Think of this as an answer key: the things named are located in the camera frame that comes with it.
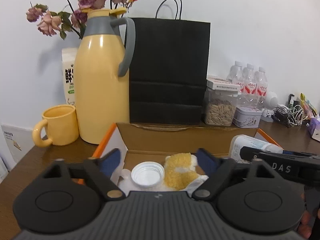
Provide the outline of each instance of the yellow thermos jug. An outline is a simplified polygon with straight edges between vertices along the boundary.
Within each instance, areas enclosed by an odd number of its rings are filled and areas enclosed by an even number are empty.
[[[129,122],[129,65],[135,46],[130,18],[116,10],[88,13],[84,38],[74,67],[75,104],[81,138],[99,144],[114,122]],[[126,25],[126,49],[119,25]]]

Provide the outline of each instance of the human finger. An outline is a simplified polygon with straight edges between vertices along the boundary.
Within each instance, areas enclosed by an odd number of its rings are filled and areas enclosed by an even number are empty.
[[[298,227],[298,234],[303,238],[308,239],[311,236],[312,228],[307,225],[300,225]]]
[[[307,210],[305,210],[305,211],[303,212],[303,215],[302,215],[302,218],[301,218],[301,220],[300,220],[300,223],[301,223],[302,225],[307,225],[307,224],[309,223],[309,221],[310,221],[310,218],[311,218],[310,213],[309,213]]]

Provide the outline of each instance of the wooden table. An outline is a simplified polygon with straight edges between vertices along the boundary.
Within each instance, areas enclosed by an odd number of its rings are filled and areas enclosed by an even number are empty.
[[[320,154],[320,142],[310,138],[306,127],[286,128],[279,123],[261,121],[260,128],[286,150]],[[81,162],[90,157],[96,147],[81,139],[63,147],[33,147],[0,184],[0,240],[10,240],[19,233],[12,213],[13,200],[41,171],[58,158]]]

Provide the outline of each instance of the white tissue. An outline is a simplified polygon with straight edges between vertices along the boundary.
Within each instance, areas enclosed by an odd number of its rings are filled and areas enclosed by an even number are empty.
[[[164,183],[154,188],[142,189],[132,181],[131,171],[127,169],[123,169],[121,171],[121,177],[123,178],[123,180],[121,180],[118,183],[118,187],[125,193],[126,196],[129,195],[130,191],[175,191],[174,188],[169,188]],[[185,189],[181,191],[186,191],[188,195],[191,197],[192,193],[207,179],[208,179],[208,176],[206,175],[199,176],[197,179],[195,179]]]

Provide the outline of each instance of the black paper bag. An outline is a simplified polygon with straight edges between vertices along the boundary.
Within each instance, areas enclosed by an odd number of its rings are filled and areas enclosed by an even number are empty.
[[[130,121],[198,124],[206,88],[210,23],[133,18]]]

